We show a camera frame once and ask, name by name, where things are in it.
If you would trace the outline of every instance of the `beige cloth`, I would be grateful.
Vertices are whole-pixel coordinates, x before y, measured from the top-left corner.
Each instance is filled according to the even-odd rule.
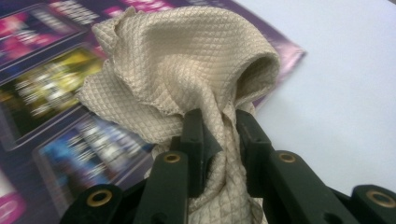
[[[93,26],[108,59],[87,77],[79,100],[103,119],[157,143],[165,151],[180,135],[183,115],[201,108],[222,147],[205,192],[190,199],[190,223],[262,223],[262,209],[246,188],[235,109],[276,82],[275,50],[248,21],[214,7],[182,7],[143,14],[127,9]]]

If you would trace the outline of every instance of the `black plastic part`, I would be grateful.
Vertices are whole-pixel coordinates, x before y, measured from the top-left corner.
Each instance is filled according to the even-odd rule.
[[[241,140],[241,160],[247,170],[247,192],[251,197],[262,198],[263,185],[268,182],[268,158],[274,149],[262,127],[248,112],[236,110],[236,129]]]
[[[147,179],[144,179],[123,192],[121,204],[112,224],[133,223],[146,183]]]
[[[200,109],[186,113],[182,134],[172,139],[171,150],[184,152],[189,157],[189,197],[200,196],[205,189],[210,161],[221,150],[206,128]]]
[[[108,190],[110,194],[103,194],[100,190]],[[98,206],[89,205],[88,201],[101,202],[104,197],[109,201]],[[115,216],[122,200],[122,190],[114,185],[96,185],[82,192],[76,201],[67,209],[61,219],[61,224],[110,224]]]
[[[200,110],[192,110],[185,115],[178,150],[189,157],[189,194],[198,197],[205,188],[204,127]]]
[[[188,158],[179,151],[157,156],[134,224],[188,223]]]
[[[396,194],[375,185],[357,186],[350,199],[350,210],[362,224],[395,224]]]
[[[298,155],[276,151],[268,168],[291,223],[359,223]]]

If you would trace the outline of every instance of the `screw hole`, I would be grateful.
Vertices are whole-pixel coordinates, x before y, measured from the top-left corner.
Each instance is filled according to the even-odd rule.
[[[343,220],[335,214],[325,213],[323,219],[329,224],[343,224]]]
[[[113,194],[108,189],[99,189],[92,193],[87,199],[87,205],[90,207],[99,207],[108,203]]]
[[[389,197],[387,194],[376,190],[369,190],[366,193],[366,196],[373,202],[380,206],[387,207],[387,208],[394,208],[396,207],[396,202],[394,199]]]

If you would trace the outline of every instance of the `fabric fold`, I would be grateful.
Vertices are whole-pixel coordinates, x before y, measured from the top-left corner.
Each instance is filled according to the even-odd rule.
[[[204,194],[190,201],[190,222],[261,223],[262,210],[246,190],[235,109],[251,109],[275,85],[279,59],[262,34],[215,7],[149,14],[129,8],[92,29],[108,59],[86,78],[78,99],[158,144],[154,153],[180,135],[185,113],[200,108],[222,151]]]

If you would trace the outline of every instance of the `cloth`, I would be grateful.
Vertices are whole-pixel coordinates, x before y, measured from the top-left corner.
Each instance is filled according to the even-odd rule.
[[[244,18],[215,7],[181,7],[158,13],[129,8],[92,27],[108,59],[87,77],[78,99],[168,150],[181,134],[186,112],[201,108],[222,147],[205,192],[190,199],[190,223],[262,223],[263,212],[246,187],[239,155],[235,109],[252,112],[252,101],[276,82],[279,59]]]

